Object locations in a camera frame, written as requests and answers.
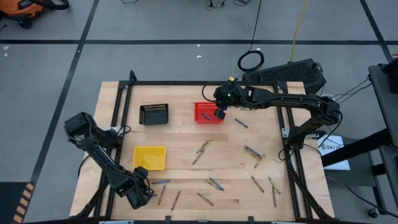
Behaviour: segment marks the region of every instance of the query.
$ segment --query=orange vacuum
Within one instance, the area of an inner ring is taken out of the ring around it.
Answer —
[[[0,19],[17,21],[22,28],[32,26],[32,19],[41,15],[44,9],[65,10],[69,8],[68,0],[55,4],[51,0],[0,0]]]

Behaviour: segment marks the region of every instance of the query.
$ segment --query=wooden tabletop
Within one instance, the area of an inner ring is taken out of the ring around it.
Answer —
[[[111,124],[117,87],[118,82],[102,83],[94,116],[101,128],[109,128]],[[268,86],[258,87],[273,91]],[[197,124],[193,119],[194,103],[204,101],[201,88],[202,86],[133,86],[127,117],[127,125],[132,130],[124,138],[121,165],[132,170],[135,146],[165,146],[165,170],[149,171],[149,179],[170,179],[171,182],[166,184],[160,205],[157,196],[146,206],[133,210],[126,198],[116,195],[111,218],[164,220],[165,216],[170,215],[172,220],[245,221],[248,216],[253,216],[256,221],[293,221],[286,166],[278,159],[282,141],[276,108],[252,111],[228,108],[221,124]],[[215,88],[216,86],[208,86],[205,95],[211,97]],[[289,93],[305,93],[302,83],[288,83],[288,88]],[[169,104],[169,123],[158,126],[140,125],[140,105],[156,103]],[[310,117],[310,113],[303,109],[293,109],[293,114],[296,125],[301,125]],[[237,123],[235,118],[245,122],[249,128]],[[289,127],[287,117],[285,125]],[[212,139],[213,142],[199,161],[192,165],[197,156],[196,151],[207,139]],[[317,148],[316,140],[308,139],[305,143]],[[266,154],[257,168],[254,168],[255,158],[245,153],[244,146]],[[323,209],[334,216],[319,154],[305,146],[301,155],[309,191]],[[76,215],[87,204],[98,188],[100,175],[101,169],[92,159],[88,159],[81,169],[70,215]],[[258,180],[265,193],[259,190],[251,176]],[[209,177],[217,180],[225,191],[217,190],[203,181]],[[274,208],[268,177],[272,177],[282,192],[282,195],[276,195],[277,208]],[[163,184],[151,185],[159,195],[162,187]],[[179,190],[180,198],[171,211]],[[107,190],[104,194],[101,214],[105,211],[108,192]],[[211,200],[214,207],[200,198],[198,192]],[[302,194],[298,188],[297,192],[301,216],[305,217]]]

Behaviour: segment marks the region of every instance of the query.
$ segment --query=gray floor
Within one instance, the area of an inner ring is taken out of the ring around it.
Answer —
[[[67,11],[47,12],[30,30],[15,22],[0,32],[0,40],[79,40],[94,0],[70,0]],[[367,0],[386,40],[398,40],[396,0]],[[292,40],[304,0],[263,0],[256,39]],[[205,0],[141,0],[123,5],[100,0],[88,40],[250,39],[258,0],[246,7],[232,5],[205,10]],[[311,0],[298,40],[377,40],[359,0]],[[75,54],[75,44],[0,44],[0,118],[5,143],[0,181],[29,181],[49,128],[62,86]],[[102,81],[125,80],[133,69],[139,80],[225,80],[243,74],[237,59],[248,49],[239,44],[95,45],[86,44],[75,70],[47,154],[26,222],[66,218],[76,187],[83,153],[66,142],[63,122],[81,111],[93,113]],[[286,63],[290,45],[255,45],[266,56],[264,68]],[[398,46],[390,45],[391,53]],[[344,93],[363,81],[367,67],[386,63],[378,45],[298,45],[295,60],[320,62],[328,83],[324,93]],[[256,64],[248,58],[245,66]],[[337,133],[361,138],[385,128],[370,87],[346,103]],[[375,162],[380,162],[377,152]],[[381,177],[391,212],[397,208]],[[374,201],[369,187],[353,187]],[[369,206],[346,189],[329,182],[336,217],[346,221],[398,223],[392,217],[371,219]]]

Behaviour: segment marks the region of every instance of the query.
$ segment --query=white paper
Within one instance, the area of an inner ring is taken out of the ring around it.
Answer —
[[[318,144],[321,144],[326,136],[323,136],[318,140]],[[319,151],[322,155],[326,155],[334,150],[343,147],[343,139],[341,136],[329,136],[329,138],[319,147]],[[349,170],[348,161],[341,161],[336,164],[324,167],[326,170]]]

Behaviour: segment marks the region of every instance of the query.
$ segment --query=yellow cable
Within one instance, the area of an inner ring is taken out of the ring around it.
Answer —
[[[303,19],[305,8],[307,7],[307,3],[308,3],[308,0],[305,0],[303,11],[301,12],[300,19],[298,20],[298,23],[296,26],[296,31],[294,32],[293,49],[292,49],[292,56],[290,56],[290,62],[293,62],[294,50],[295,50],[295,44],[296,44],[296,36],[297,36],[297,32],[299,31],[300,23],[301,23],[301,20]]]

